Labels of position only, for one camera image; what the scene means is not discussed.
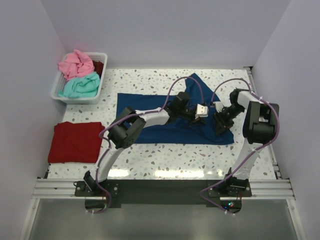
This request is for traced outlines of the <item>dark blue t shirt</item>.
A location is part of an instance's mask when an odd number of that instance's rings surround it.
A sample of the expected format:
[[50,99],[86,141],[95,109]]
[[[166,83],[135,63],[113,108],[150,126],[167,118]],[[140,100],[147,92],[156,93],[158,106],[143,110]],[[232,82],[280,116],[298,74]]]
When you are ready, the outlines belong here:
[[[145,111],[163,106],[165,95],[143,95],[118,93],[116,115],[126,107]],[[146,127],[136,140],[137,144],[197,144],[197,145],[229,145],[234,143],[234,135],[230,130],[216,135],[216,121],[213,114],[216,110],[211,107],[205,119],[206,124],[189,124],[186,119],[178,118],[166,125]]]

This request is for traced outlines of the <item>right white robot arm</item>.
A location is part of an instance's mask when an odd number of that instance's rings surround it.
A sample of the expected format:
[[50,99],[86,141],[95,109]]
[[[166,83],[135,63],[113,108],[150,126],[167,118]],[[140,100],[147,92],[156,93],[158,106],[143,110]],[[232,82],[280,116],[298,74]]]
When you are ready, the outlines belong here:
[[279,134],[279,105],[265,103],[252,91],[235,89],[230,95],[230,106],[213,101],[215,133],[222,135],[234,125],[234,119],[245,113],[242,126],[243,145],[236,162],[229,168],[223,182],[212,190],[219,196],[251,196],[249,177],[261,150],[275,141]]

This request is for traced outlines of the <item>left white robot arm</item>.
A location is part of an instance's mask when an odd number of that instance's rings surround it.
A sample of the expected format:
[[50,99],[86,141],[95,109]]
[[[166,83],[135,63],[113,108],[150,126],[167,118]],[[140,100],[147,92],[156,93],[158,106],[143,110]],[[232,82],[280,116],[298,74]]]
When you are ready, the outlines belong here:
[[94,167],[83,177],[86,191],[92,196],[99,196],[106,189],[102,183],[108,178],[109,172],[120,154],[131,147],[141,135],[142,130],[153,126],[164,126],[185,119],[191,125],[205,125],[209,108],[205,103],[189,107],[190,97],[186,92],[179,92],[172,101],[168,98],[162,107],[147,110],[135,110],[126,107],[121,114],[104,129],[99,136],[108,143]]

